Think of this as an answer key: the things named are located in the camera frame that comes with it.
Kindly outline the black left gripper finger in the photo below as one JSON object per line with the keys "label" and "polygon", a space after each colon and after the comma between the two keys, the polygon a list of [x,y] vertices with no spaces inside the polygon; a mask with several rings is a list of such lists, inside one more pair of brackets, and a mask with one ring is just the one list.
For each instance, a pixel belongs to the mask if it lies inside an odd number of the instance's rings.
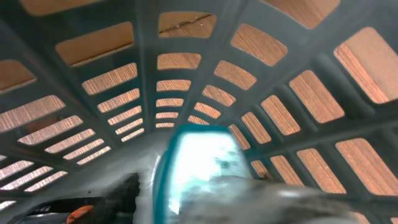
{"label": "black left gripper finger", "polygon": [[90,223],[132,224],[137,208],[136,198],[140,193],[139,178],[138,173],[131,173],[110,191],[90,212]]}

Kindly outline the teal Listerine mouthwash bottle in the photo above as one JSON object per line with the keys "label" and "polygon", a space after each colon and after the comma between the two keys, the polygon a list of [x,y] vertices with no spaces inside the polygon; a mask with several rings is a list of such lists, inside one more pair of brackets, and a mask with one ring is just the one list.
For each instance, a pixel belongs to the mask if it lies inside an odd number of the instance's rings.
{"label": "teal Listerine mouthwash bottle", "polygon": [[231,132],[186,124],[171,138],[154,176],[160,224],[354,223],[321,190],[254,179]]}

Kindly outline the dark red snack packet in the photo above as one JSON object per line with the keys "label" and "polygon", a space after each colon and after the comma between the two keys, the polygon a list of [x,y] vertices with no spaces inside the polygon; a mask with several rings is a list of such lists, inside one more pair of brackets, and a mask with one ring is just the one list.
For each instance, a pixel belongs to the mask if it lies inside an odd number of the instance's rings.
{"label": "dark red snack packet", "polygon": [[73,223],[91,210],[102,197],[64,198],[41,203],[18,219],[22,224]]}

